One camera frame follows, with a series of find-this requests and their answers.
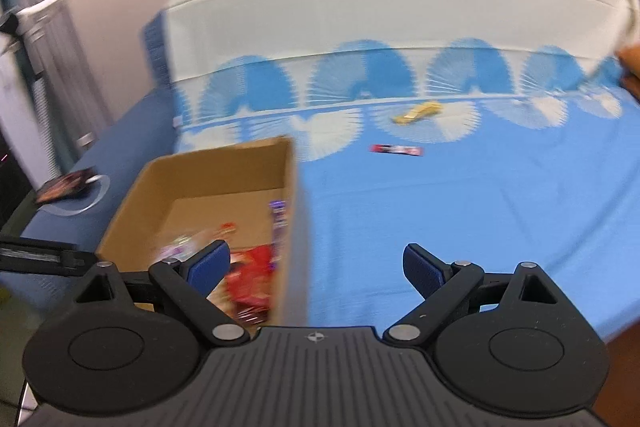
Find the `yellow snack bar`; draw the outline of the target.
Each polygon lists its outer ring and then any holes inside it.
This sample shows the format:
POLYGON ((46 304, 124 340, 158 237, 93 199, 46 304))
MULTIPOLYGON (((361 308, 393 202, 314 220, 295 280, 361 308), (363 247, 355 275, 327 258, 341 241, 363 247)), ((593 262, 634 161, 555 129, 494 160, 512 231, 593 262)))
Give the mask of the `yellow snack bar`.
POLYGON ((423 102, 421 104, 412 106, 405 113, 392 117, 394 124, 414 124, 417 121, 442 113, 442 103, 436 101, 423 102))

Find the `small red candy bar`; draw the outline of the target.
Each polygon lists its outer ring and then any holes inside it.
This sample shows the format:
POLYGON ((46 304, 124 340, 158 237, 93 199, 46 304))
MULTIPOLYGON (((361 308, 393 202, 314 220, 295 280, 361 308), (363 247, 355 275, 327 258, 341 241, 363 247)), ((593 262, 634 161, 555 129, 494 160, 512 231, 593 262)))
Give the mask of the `small red candy bar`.
POLYGON ((218 237, 220 239, 228 239, 236 231, 236 225, 233 222, 226 222, 220 226, 218 230, 218 237))

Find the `red snack pouch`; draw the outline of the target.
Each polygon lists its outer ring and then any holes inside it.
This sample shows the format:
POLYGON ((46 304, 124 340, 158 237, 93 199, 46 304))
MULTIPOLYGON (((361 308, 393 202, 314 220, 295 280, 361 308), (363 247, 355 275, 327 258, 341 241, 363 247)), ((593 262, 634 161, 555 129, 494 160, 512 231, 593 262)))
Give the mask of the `red snack pouch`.
POLYGON ((231 251, 230 269, 224 280, 236 319, 259 325, 269 319, 274 272, 272 246, 259 245, 231 251))

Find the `grey curtain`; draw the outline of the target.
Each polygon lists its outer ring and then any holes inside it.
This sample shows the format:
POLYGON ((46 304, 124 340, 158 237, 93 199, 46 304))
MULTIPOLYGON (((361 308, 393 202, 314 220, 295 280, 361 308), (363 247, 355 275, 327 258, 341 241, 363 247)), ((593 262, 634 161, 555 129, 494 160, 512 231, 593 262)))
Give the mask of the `grey curtain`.
MULTIPOLYGON (((6 9, 24 9, 42 0, 1 0, 6 9)), ((70 15, 70 2, 48 17, 43 28, 27 41, 34 69, 44 74, 56 167, 70 171, 82 155, 80 140, 96 139, 113 124, 105 98, 89 66, 76 26, 70 15)))

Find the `red black snack bar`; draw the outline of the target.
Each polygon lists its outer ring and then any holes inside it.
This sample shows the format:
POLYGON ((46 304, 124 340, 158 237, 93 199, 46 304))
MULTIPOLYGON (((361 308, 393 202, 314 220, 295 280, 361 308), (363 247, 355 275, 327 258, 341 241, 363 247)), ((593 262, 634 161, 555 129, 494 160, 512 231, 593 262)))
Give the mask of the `red black snack bar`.
POLYGON ((374 144, 370 147, 370 151, 377 154, 393 154, 411 157, 420 157, 423 155, 422 147, 408 145, 374 144))

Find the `purple chocolate bar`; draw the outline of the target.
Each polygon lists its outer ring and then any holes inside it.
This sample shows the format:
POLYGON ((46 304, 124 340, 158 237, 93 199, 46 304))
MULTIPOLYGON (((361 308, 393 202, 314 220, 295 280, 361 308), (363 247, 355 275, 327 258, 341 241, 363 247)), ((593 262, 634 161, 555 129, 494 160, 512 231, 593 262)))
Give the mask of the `purple chocolate bar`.
POLYGON ((270 268, 276 271, 286 253, 288 245, 288 203, 284 199, 272 200, 271 213, 271 260, 270 268))

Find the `clear candy bag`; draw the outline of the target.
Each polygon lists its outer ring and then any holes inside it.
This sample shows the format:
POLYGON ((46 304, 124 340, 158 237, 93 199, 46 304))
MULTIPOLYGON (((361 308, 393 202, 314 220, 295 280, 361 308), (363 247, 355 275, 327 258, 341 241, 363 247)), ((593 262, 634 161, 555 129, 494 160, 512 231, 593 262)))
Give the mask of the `clear candy bag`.
POLYGON ((217 229, 184 230, 160 233, 155 239, 154 261, 175 258, 185 262, 218 239, 217 229))

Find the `blue white patterned sheet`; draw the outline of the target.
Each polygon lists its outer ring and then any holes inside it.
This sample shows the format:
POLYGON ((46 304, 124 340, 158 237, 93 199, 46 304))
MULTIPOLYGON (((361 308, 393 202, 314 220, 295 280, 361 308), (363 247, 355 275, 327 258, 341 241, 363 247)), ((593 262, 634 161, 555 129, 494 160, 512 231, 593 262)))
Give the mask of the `blue white patterned sheet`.
POLYGON ((639 0, 169 0, 179 153, 284 135, 310 219, 306 325, 416 305, 401 251, 541 265, 603 337, 639 317, 639 0), (442 113, 394 124, 423 102, 442 113), (420 157, 374 144, 420 146, 420 157))

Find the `black smartphone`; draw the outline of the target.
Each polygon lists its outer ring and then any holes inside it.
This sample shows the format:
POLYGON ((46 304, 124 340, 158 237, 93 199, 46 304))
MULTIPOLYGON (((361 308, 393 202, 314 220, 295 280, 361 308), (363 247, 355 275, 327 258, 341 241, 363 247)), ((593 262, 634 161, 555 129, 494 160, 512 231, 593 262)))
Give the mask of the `black smartphone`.
POLYGON ((38 188, 35 203, 37 206, 43 206, 63 199, 80 197, 87 192, 89 180, 95 175, 96 172, 92 168, 86 168, 57 176, 38 188))

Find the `orange cushion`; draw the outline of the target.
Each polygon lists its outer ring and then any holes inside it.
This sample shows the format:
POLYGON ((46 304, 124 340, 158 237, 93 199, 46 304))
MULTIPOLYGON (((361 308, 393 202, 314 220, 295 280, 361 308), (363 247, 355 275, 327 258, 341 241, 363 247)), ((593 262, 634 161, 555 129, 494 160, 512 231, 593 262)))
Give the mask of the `orange cushion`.
POLYGON ((624 70, 620 85, 640 102, 640 43, 620 49, 616 57, 624 70))

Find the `open cardboard box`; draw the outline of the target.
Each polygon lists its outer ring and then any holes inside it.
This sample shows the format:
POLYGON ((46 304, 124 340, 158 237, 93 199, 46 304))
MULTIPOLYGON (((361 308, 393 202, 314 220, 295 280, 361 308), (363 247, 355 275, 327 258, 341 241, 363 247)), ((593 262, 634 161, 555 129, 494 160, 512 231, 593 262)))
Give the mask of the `open cardboard box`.
POLYGON ((285 202, 286 227, 273 277, 270 323, 308 321, 310 219, 295 144, 286 136, 157 158, 146 165, 107 227, 99 255, 143 271, 180 236, 226 223, 234 251, 272 239, 270 205, 285 202))

